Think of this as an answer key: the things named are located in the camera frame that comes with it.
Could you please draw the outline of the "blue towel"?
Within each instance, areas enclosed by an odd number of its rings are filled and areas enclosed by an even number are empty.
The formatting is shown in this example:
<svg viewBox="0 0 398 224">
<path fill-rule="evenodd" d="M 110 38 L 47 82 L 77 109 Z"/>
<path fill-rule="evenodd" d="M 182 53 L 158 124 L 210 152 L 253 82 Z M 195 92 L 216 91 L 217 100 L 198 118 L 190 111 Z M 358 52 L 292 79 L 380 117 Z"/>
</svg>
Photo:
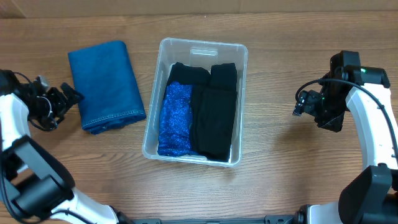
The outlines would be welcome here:
<svg viewBox="0 0 398 224">
<path fill-rule="evenodd" d="M 144 104 L 126 44 L 105 42 L 68 53 L 82 129 L 100 134 L 142 121 Z"/>
</svg>

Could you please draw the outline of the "blue sparkly fabric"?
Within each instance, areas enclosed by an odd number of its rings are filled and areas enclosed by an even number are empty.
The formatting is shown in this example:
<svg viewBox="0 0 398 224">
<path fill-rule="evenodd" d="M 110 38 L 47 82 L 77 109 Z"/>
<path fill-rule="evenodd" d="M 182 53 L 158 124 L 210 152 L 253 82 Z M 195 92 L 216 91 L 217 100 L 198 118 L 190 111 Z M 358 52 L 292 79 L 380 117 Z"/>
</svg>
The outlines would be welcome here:
<svg viewBox="0 0 398 224">
<path fill-rule="evenodd" d="M 165 89 L 159 117 L 157 153 L 160 156 L 196 155 L 190 141 L 193 113 L 190 106 L 193 85 L 172 82 Z"/>
</svg>

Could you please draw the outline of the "small black cloth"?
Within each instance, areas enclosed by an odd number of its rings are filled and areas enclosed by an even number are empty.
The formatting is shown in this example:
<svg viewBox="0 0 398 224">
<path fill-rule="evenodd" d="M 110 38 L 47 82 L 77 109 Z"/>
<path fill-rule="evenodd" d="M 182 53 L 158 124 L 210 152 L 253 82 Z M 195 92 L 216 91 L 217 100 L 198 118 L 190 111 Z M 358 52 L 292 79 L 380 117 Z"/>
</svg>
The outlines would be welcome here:
<svg viewBox="0 0 398 224">
<path fill-rule="evenodd" d="M 235 63 L 213 65 L 208 85 L 221 90 L 236 91 L 237 78 Z"/>
</svg>

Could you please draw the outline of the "large black cloth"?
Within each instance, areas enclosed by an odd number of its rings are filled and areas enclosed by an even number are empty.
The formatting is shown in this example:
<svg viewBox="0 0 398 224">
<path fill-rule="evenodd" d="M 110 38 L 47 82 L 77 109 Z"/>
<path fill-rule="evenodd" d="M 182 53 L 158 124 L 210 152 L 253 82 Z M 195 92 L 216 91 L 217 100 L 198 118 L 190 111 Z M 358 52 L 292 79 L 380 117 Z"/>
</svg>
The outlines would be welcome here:
<svg viewBox="0 0 398 224">
<path fill-rule="evenodd" d="M 201 67 L 190 67 L 180 62 L 175 63 L 170 71 L 167 86 L 173 82 L 181 85 L 204 85 L 208 82 L 210 73 Z"/>
</svg>

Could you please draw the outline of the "clear plastic storage bin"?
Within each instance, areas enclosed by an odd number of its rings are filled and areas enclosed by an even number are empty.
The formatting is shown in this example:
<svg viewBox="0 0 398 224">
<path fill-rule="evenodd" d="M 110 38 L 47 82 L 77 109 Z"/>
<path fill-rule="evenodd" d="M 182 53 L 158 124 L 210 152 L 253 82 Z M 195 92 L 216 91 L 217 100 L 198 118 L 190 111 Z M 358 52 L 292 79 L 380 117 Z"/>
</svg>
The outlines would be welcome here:
<svg viewBox="0 0 398 224">
<path fill-rule="evenodd" d="M 144 157 L 238 165 L 247 64 L 243 44 L 163 39 L 142 145 Z"/>
</svg>

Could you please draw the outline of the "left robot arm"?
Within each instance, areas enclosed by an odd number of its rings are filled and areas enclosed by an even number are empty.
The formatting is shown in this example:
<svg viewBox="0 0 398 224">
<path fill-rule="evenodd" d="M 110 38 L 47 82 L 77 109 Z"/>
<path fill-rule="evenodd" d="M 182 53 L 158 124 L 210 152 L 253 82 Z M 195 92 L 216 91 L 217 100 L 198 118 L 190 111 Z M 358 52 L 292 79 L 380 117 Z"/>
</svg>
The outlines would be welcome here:
<svg viewBox="0 0 398 224">
<path fill-rule="evenodd" d="M 132 223 L 80 192 L 66 167 L 30 136 L 30 124 L 57 129 L 83 95 L 67 83 L 49 87 L 41 76 L 21 83 L 19 75 L 1 70 L 1 202 L 11 217 L 20 223 Z"/>
</svg>

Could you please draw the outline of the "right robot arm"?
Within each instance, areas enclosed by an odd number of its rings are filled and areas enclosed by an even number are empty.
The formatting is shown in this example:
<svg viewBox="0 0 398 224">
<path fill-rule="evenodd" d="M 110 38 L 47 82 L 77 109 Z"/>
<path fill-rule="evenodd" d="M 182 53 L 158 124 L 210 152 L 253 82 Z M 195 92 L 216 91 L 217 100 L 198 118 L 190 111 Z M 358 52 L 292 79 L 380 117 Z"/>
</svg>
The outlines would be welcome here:
<svg viewBox="0 0 398 224">
<path fill-rule="evenodd" d="M 338 201 L 304 205 L 292 223 L 397 223 L 397 122 L 390 82 L 382 68 L 361 65 L 358 52 L 343 50 L 330 59 L 330 70 L 316 80 L 320 91 L 301 86 L 293 115 L 313 116 L 317 126 L 342 129 L 352 114 L 362 153 L 362 172 L 340 193 Z"/>
</svg>

